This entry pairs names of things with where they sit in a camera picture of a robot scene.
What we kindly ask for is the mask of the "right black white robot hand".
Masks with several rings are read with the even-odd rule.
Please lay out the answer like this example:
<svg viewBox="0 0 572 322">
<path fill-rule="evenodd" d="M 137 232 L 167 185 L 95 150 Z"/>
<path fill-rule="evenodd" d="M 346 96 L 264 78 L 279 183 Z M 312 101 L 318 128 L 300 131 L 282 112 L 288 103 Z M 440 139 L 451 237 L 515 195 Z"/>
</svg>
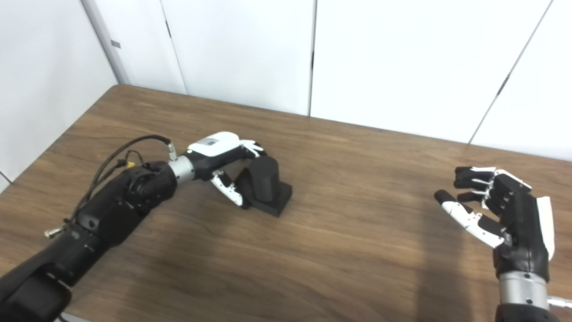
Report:
<svg viewBox="0 0 572 322">
<path fill-rule="evenodd" d="M 495 275 L 511 271 L 550 281 L 555 253 L 549 197 L 536 197 L 531 185 L 497 167 L 455 168 L 457 196 L 446 190 L 435 200 L 464 230 L 492 248 Z"/>
</svg>

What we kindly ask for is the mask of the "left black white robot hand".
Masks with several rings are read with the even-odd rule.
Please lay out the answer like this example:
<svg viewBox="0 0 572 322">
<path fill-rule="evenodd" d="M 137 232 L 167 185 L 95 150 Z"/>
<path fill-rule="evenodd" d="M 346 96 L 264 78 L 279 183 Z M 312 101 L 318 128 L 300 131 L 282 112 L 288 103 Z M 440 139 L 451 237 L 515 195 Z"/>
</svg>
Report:
<svg viewBox="0 0 572 322">
<path fill-rule="evenodd" d="M 232 132 L 217 132 L 188 145 L 182 155 L 193 167 L 194 180 L 211 182 L 239 208 L 249 208 L 249 202 L 223 167 L 243 159 L 266 156 L 266 150 L 257 141 L 243 140 Z"/>
</svg>

